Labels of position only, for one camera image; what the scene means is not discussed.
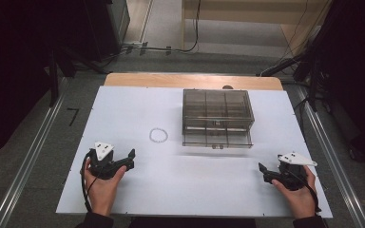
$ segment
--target black cable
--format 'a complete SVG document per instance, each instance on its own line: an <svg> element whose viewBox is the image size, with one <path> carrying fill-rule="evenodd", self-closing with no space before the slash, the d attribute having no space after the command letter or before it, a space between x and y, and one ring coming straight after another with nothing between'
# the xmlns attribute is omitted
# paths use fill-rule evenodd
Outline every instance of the black cable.
<svg viewBox="0 0 365 228"><path fill-rule="evenodd" d="M91 188L91 186L93 186L93 183L100 177L100 175L102 174L102 172L103 172L103 167L102 167L102 169L100 170L100 172L99 172L99 174L97 175L97 177L93 180L93 182L91 183L91 185L88 187L88 189L87 189L87 195L88 195L88 193L90 192L90 188Z"/></svg>
<svg viewBox="0 0 365 228"><path fill-rule="evenodd" d="M114 59L117 57L117 56L120 56L122 54L126 54L126 51L127 51L127 48L125 49L121 49L120 52L118 54L115 54L115 55L110 55L108 56L108 58L110 58L109 61L107 61L105 64L101 65L101 66L98 66L98 67L106 67L108 66L112 61L114 61ZM91 68L89 67L82 67L82 66L76 66L76 69L77 70L90 70Z"/></svg>
<svg viewBox="0 0 365 228"><path fill-rule="evenodd" d="M326 74L319 72L319 74L316 76L316 78L317 78L317 88L319 90L326 91L327 80L329 80L329 77Z"/></svg>
<svg viewBox="0 0 365 228"><path fill-rule="evenodd" d="M328 225L328 223L327 223L327 220L326 220L326 219L323 219L322 221L324 222L324 224L325 224L325 227L326 227L326 228L329 228L329 227L330 227L330 226Z"/></svg>
<svg viewBox="0 0 365 228"><path fill-rule="evenodd" d="M294 110L296 110L300 105L303 103L306 103L308 101L308 98L304 98L300 103L296 104L296 106L293 107Z"/></svg>
<svg viewBox="0 0 365 228"><path fill-rule="evenodd" d="M318 18L320 18L321 17L321 14L322 14L322 12L324 12L324 10L325 10L325 8L328 6L328 1L327 1L327 3L324 5L324 8L319 12L319 15L318 15ZM296 29L298 28L298 25L300 24L300 22L301 22L301 19L302 19L302 17L304 16L304 14L305 14L305 12L306 12L306 10L307 10L307 4L308 4L308 0L307 0L307 2L306 2L306 9L305 9L305 11L303 12L303 14L301 15L301 18L300 18L300 20L298 21L298 24L296 25L296 28L295 28L295 34L296 34ZM307 39L304 39L299 45L297 45L296 47L294 47L293 49L297 49L298 47L300 47L300 46L302 46L304 43L306 43L306 42L308 42L309 41L309 38L310 37L313 37L316 33L318 33L319 32L319 30L318 29L315 29L315 31L314 31L314 33L313 34L311 34L311 35L309 35L308 37L307 37ZM286 55L288 55L288 54L290 54L290 52L289 53L287 53L286 54L286 51L287 51L287 49L288 49L288 47L290 46L290 43L292 42L292 39L293 39L293 37L294 37L294 35L292 36L292 38L290 39L290 42L288 43L288 46L286 47L286 50L283 52L283 56L278 60L278 61L276 61L275 62L275 64L273 65L273 66L271 66L271 67L269 67L269 68L266 68L263 72L265 72L266 70L268 70L268 69L270 69L270 68L273 68L273 67L276 67L277 65L278 65L278 63L281 63L282 62L282 60L283 60L283 58L286 56Z"/></svg>
<svg viewBox="0 0 365 228"><path fill-rule="evenodd" d="M280 72L282 72L284 75L289 75L289 73L286 73L285 71L281 70Z"/></svg>
<svg viewBox="0 0 365 228"><path fill-rule="evenodd" d="M295 37L295 35L296 35L296 32L297 32L297 30L298 30L298 26L300 25L300 22L301 22L301 20L303 19L304 14L306 14L307 7L308 7L308 0L306 0L306 7L305 7L305 9L304 9L304 12L303 12L303 14L301 14L301 17L300 17L300 19L298 20L298 24L297 24L297 25L296 25L296 27L295 27L295 32L293 33L292 37L290 38L290 41L287 43L287 47L286 47L285 51L283 52L283 56L282 56L282 57L278 60L278 62L281 62L281 61L283 60L283 58L287 55L287 54L286 54L287 49L290 47L290 43L292 43L293 37Z"/></svg>
<svg viewBox="0 0 365 228"><path fill-rule="evenodd" d="M310 185L307 182L305 182L304 180L299 178L296 174L292 173L290 170L286 169L286 172L288 172L290 175L292 175L292 177L299 180L301 183L304 184L304 186L306 186L306 188L308 188L308 190L310 191L311 196L313 197L314 203L315 203L315 212L320 212L321 209L319 209L319 207L318 207L317 193L313 190L313 188L311 188Z"/></svg>
<svg viewBox="0 0 365 228"><path fill-rule="evenodd" d="M83 192L83 197L85 198L85 207L88 210L88 212L91 212L91 206L90 206L90 203L88 202L87 193L86 193L86 189L85 189L85 164L86 164L87 158L90 157L91 153L92 152L89 151L85 155L85 158L83 159L82 169L81 169L82 192Z"/></svg>
<svg viewBox="0 0 365 228"><path fill-rule="evenodd" d="M134 47L133 49L143 49L143 50L163 50L163 51L177 51L177 52L190 52L191 50L193 50L197 44L198 44L198 38L199 38L199 33L198 33L198 22L200 20L200 12L201 12L201 0L198 2L198 7L197 7L197 15L195 18L195 35L196 35L196 39L195 39L195 43L194 46L192 46L192 48L190 49L174 49L174 48L161 48L161 47Z"/></svg>
<svg viewBox="0 0 365 228"><path fill-rule="evenodd" d="M300 105L300 108L299 108L299 115L300 115L300 131L301 131L301 134L303 135L303 139L304 141L306 142L306 134L304 132L304 120L303 120L303 111L304 111L304 107L306 106L306 102L308 100L305 100L301 105Z"/></svg>
<svg viewBox="0 0 365 228"><path fill-rule="evenodd" d="M293 71L296 71L295 69L293 69L293 65L290 66L290 68L293 70Z"/></svg>
<svg viewBox="0 0 365 228"><path fill-rule="evenodd" d="M283 85L296 85L296 86L304 86L306 88L310 88L309 85L305 83L298 83L298 82L282 82Z"/></svg>

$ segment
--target white ring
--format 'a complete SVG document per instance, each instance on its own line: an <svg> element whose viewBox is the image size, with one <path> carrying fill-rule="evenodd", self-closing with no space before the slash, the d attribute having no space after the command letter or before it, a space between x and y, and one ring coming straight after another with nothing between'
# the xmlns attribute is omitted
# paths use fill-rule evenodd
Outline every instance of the white ring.
<svg viewBox="0 0 365 228"><path fill-rule="evenodd" d="M153 134L154 131L161 131L161 132L163 132L164 133L164 138L163 139L153 139L152 134ZM152 142L154 142L154 143L164 143L168 139L168 134L167 134L167 132L164 129L161 129L159 127L155 127L155 128L153 128L153 129L150 130L149 139Z"/></svg>

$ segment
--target finger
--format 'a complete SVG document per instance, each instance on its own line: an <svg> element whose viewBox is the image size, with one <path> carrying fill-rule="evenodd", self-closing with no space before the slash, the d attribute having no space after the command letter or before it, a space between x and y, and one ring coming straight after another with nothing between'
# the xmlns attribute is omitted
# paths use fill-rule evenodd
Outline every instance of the finger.
<svg viewBox="0 0 365 228"><path fill-rule="evenodd" d="M87 159L85 162L85 170L88 170L88 167L90 166L91 160Z"/></svg>
<svg viewBox="0 0 365 228"><path fill-rule="evenodd" d="M310 168L307 165L304 165L304 170L307 174L307 183L310 187L312 187L314 190L316 190L316 176L313 174L313 172L310 170Z"/></svg>
<svg viewBox="0 0 365 228"><path fill-rule="evenodd" d="M126 166L123 165L121 168L119 168L117 170L114 177L112 178L112 181L115 181L118 183L121 180L121 178L124 176L125 172L126 172Z"/></svg>
<svg viewBox="0 0 365 228"><path fill-rule="evenodd" d="M89 181L91 179L94 179L93 175L90 173L90 170L88 168L90 166L90 163L91 163L91 160L90 159L86 160L86 162L85 162L85 170L84 170L84 172L85 172L85 179L87 181Z"/></svg>
<svg viewBox="0 0 365 228"><path fill-rule="evenodd" d="M272 184L280 191L280 193L287 198L288 191L286 187L278 180L272 180Z"/></svg>

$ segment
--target metal rail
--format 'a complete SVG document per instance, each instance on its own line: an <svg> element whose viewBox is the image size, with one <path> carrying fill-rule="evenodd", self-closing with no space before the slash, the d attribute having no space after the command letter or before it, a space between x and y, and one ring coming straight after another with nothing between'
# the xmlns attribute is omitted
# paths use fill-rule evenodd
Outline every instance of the metal rail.
<svg viewBox="0 0 365 228"><path fill-rule="evenodd" d="M41 148L44 145L44 141L47 138L49 130L55 120L56 115L61 107L61 104L65 97L65 91L67 90L68 81L64 77L60 84L61 95L58 101L53 107L48 110L48 113L37 132L37 135L32 142L28 154L25 156L22 165L20 166L17 174L11 183L8 191L6 192L0 206L0 227L6 227L10 219L10 215L20 198L23 188L29 178L29 174L40 154Z"/></svg>
<svg viewBox="0 0 365 228"><path fill-rule="evenodd" d="M305 89L298 87L298 95L301 100L305 99ZM322 147L325 158L327 159L328 164L330 165L330 168L333 172L334 178L336 179L336 183L339 187L342 197L345 200L345 203L348 206L348 210L354 220L355 226L359 228L365 228L365 213L363 211L361 203L348 179L348 176L346 175L345 170L343 169L338 157L336 156L336 151L331 144L331 141L324 129L324 126L321 123L321 120L319 119L318 113L314 112L309 105L306 105L306 111L310 122L317 134L317 138Z"/></svg>

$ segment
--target sleeve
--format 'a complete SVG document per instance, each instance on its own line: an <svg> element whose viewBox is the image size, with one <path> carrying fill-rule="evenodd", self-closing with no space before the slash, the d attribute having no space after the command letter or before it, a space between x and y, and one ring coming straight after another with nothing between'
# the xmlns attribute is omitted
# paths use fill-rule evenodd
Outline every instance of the sleeve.
<svg viewBox="0 0 365 228"><path fill-rule="evenodd" d="M99 214L87 212L85 220L76 226L76 228L111 228L114 220Z"/></svg>
<svg viewBox="0 0 365 228"><path fill-rule="evenodd" d="M325 228L324 221L320 216L300 218L293 221L295 228Z"/></svg>

